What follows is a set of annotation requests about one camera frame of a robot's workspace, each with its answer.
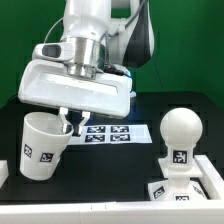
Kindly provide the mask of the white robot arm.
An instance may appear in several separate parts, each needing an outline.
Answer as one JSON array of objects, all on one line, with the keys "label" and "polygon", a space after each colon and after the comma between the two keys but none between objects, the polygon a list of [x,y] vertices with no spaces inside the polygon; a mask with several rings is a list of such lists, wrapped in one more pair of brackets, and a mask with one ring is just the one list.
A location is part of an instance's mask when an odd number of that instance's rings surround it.
[{"label": "white robot arm", "polygon": [[35,46],[23,73],[21,101],[57,108],[64,117],[80,111],[123,118],[129,114],[128,69],[154,51],[149,0],[65,0],[58,42]]}]

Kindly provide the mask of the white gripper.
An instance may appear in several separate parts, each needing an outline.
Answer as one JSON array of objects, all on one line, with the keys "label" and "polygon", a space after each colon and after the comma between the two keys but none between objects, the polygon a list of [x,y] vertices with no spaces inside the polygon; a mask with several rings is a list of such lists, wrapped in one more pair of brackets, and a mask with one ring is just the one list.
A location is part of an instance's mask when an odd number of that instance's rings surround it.
[{"label": "white gripper", "polygon": [[80,136],[90,112],[123,118],[130,111],[131,78],[103,70],[104,49],[96,43],[42,43],[26,66],[18,97],[25,103],[59,109],[62,132],[69,133],[69,110],[83,111],[74,126]]}]

